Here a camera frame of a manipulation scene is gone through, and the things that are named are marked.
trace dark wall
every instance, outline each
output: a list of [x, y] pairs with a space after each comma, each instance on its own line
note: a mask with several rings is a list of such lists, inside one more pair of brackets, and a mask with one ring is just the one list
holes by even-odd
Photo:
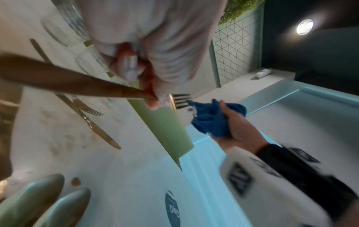
[[[313, 30], [297, 35], [308, 18]], [[267, 0], [262, 51], [263, 67], [359, 81], [359, 0]]]

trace circular logo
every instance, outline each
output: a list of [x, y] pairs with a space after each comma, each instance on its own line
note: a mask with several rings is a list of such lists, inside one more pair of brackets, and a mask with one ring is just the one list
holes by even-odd
[[178, 205], [174, 195], [169, 190], [166, 192], [165, 204], [166, 204], [168, 220], [171, 223], [171, 226], [180, 227], [181, 226], [180, 211], [178, 209]]

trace blue napkin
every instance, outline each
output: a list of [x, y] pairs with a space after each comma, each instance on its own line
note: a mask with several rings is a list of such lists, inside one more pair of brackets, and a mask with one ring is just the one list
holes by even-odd
[[[213, 99], [212, 103], [200, 103], [187, 101], [190, 106], [197, 110], [197, 116], [192, 120], [192, 125], [201, 133], [210, 133], [214, 137], [221, 138], [231, 135], [227, 118], [221, 111], [220, 103]], [[226, 103], [226, 105], [237, 113], [246, 116], [247, 109], [237, 103]]]

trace wall light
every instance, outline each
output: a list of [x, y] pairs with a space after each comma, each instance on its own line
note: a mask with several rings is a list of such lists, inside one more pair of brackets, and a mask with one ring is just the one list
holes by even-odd
[[305, 35], [310, 32], [310, 30], [313, 28], [314, 22], [311, 19], [306, 19], [300, 22], [300, 24], [297, 27], [297, 33], [298, 35]]

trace green plant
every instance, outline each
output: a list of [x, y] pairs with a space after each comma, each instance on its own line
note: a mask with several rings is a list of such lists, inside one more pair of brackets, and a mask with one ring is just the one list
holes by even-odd
[[221, 17], [220, 24], [233, 21], [244, 12], [256, 8], [263, 2], [264, 0], [228, 0], [227, 6]]

